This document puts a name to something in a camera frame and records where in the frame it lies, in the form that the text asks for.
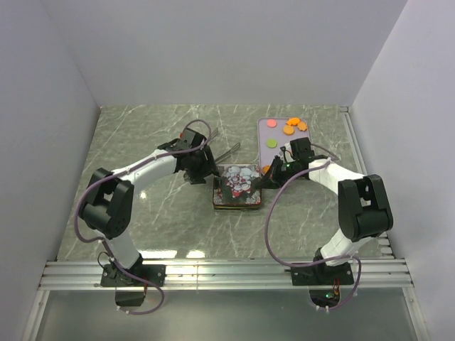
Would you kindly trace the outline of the green round cookie left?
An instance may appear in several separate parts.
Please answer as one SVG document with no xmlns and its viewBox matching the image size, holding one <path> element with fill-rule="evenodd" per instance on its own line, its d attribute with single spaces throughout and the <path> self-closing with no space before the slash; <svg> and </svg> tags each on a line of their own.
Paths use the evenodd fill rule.
<svg viewBox="0 0 455 341">
<path fill-rule="evenodd" d="M 277 141 L 275 139 L 267 139 L 266 145 L 268 148 L 276 148 L 277 147 Z"/>
</svg>

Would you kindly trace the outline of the gold cookie tin base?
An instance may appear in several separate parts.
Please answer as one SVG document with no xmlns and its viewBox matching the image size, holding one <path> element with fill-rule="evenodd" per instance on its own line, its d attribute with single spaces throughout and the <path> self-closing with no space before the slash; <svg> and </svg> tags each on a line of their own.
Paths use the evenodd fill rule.
<svg viewBox="0 0 455 341">
<path fill-rule="evenodd" d="M 258 211 L 260 210 L 261 205 L 214 205 L 213 209 L 216 211 L 226 211 L 226 212 L 249 212 L 249 211 Z"/>
</svg>

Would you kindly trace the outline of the orange flower cookie top-right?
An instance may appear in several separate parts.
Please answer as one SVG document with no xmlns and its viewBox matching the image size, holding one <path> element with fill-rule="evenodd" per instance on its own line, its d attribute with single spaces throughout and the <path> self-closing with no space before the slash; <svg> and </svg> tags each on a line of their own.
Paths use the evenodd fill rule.
<svg viewBox="0 0 455 341">
<path fill-rule="evenodd" d="M 297 127 L 300 131 L 306 131 L 308 129 L 308 125 L 306 122 L 304 121 L 300 121 L 298 124 L 297 124 Z"/>
</svg>

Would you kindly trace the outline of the lavender plastic tray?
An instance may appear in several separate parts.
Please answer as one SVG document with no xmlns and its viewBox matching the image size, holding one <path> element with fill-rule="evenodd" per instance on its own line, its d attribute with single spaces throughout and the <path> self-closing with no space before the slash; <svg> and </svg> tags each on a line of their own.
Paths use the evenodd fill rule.
<svg viewBox="0 0 455 341">
<path fill-rule="evenodd" d="M 274 119 L 277 122 L 277 126 L 269 128 L 267 126 L 267 120 Z M 287 143 L 290 143 L 291 152 L 294 160 L 303 156 L 309 157 L 309 163 L 316 159 L 316 153 L 312 148 L 310 142 L 309 125 L 306 131 L 300 131 L 297 126 L 294 127 L 294 134 L 288 136 L 284 134 L 283 127 L 287 124 L 290 118 L 266 118 L 262 117 L 257 122 L 257 140 L 259 148 L 259 166 L 271 166 L 274 157 L 279 153 L 279 148 Z M 268 148 L 266 145 L 267 139 L 275 139 L 277 141 L 276 148 Z"/>
</svg>

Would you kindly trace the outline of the aluminium rail frame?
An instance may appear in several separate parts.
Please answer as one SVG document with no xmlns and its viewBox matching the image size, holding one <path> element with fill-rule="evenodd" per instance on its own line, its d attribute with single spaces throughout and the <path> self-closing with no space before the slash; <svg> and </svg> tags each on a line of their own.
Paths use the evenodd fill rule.
<svg viewBox="0 0 455 341">
<path fill-rule="evenodd" d="M 364 167 L 346 107 L 278 104 L 123 105 L 101 108 L 78 190 L 93 171 L 119 168 L 174 138 L 185 124 L 206 120 L 241 143 L 231 163 L 258 160 L 262 117 L 305 119 L 311 140 L 328 148 L 352 171 Z M 38 287 L 30 340 L 423 340 L 413 282 L 386 235 L 365 245 L 361 282 L 346 304 L 314 307 L 309 290 L 264 245 L 264 220 L 274 191 L 256 212 L 218 212 L 212 186 L 190 185 L 175 174 L 143 191 L 134 203 L 129 233 L 150 264 L 166 266 L 165 296 L 151 289 L 143 316 L 117 310 L 116 291 L 101 288 L 99 244 L 79 242 L 67 227 L 57 258 Z"/>
</svg>

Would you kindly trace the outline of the metal tongs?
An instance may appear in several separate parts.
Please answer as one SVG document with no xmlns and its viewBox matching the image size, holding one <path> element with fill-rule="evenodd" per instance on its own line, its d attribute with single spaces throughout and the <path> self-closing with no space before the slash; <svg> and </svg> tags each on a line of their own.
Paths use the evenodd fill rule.
<svg viewBox="0 0 455 341">
<path fill-rule="evenodd" d="M 224 138 L 225 136 L 219 132 L 219 128 L 213 129 L 208 145 L 213 152 L 216 163 L 221 163 L 222 161 L 229 159 L 238 152 L 241 147 L 240 142 L 232 144 L 228 141 L 224 141 Z"/>
</svg>

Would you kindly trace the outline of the orange fish cookie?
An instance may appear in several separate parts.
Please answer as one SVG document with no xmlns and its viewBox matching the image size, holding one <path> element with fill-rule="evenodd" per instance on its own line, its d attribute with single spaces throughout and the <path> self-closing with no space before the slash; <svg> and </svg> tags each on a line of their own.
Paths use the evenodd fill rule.
<svg viewBox="0 0 455 341">
<path fill-rule="evenodd" d="M 298 117 L 292 117 L 287 121 L 287 125 L 289 126 L 297 126 L 300 122 L 300 118 Z"/>
</svg>

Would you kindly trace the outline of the orange round cookie top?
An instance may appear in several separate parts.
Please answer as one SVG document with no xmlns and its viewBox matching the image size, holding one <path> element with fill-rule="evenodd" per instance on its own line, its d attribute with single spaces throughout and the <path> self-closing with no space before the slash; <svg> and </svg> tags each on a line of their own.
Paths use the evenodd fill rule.
<svg viewBox="0 0 455 341">
<path fill-rule="evenodd" d="M 286 124 L 286 125 L 283 127 L 282 130 L 283 130 L 284 134 L 286 134 L 286 135 L 288 135 L 288 136 L 291 136 L 291 135 L 294 134 L 294 127 L 293 127 L 293 126 L 290 126 L 290 125 L 287 125 L 287 124 Z"/>
</svg>

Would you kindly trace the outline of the pink round cookie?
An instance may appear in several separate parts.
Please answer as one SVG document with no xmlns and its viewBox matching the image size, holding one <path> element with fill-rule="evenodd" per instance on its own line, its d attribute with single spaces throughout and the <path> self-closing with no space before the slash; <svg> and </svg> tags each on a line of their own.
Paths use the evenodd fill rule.
<svg viewBox="0 0 455 341">
<path fill-rule="evenodd" d="M 269 119 L 269 120 L 267 120 L 267 126 L 269 128 L 274 128 L 277 126 L 277 122 L 274 119 Z"/>
</svg>

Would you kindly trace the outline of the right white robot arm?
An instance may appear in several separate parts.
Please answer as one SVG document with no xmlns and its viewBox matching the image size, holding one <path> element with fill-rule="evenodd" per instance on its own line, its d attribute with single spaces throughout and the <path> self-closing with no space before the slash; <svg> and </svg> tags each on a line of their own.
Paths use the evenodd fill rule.
<svg viewBox="0 0 455 341">
<path fill-rule="evenodd" d="M 318 145 L 308 138 L 295 139 L 281 148 L 255 189 L 276 189 L 280 195 L 299 178 L 329 189 L 338 197 L 338 229 L 316 250 L 311 263 L 286 264 L 293 286 L 339 286 L 360 281 L 350 262 L 370 240 L 389 231 L 393 216 L 383 180 L 340 166 L 328 149 L 316 154 Z"/>
</svg>

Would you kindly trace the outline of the gold tin lid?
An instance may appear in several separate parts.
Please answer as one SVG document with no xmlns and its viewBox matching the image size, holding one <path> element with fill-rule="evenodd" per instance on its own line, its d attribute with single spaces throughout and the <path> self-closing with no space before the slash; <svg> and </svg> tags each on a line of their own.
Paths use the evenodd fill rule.
<svg viewBox="0 0 455 341">
<path fill-rule="evenodd" d="M 214 205 L 261 205 L 262 191 L 252 190 L 252 182 L 261 178 L 257 164 L 220 164 L 213 180 Z"/>
</svg>

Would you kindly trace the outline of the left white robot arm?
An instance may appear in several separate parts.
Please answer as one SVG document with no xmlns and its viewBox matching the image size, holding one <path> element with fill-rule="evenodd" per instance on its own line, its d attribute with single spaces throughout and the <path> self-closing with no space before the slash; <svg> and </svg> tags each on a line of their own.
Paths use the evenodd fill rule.
<svg viewBox="0 0 455 341">
<path fill-rule="evenodd" d="M 204 184 L 217 174 L 209 138 L 186 127 L 147 157 L 117 170 L 97 169 L 77 204 L 77 218 L 96 233 L 109 257 L 105 276 L 121 286 L 151 283 L 143 257 L 127 231 L 136 194 L 155 181 L 183 171 L 190 184 Z"/>
</svg>

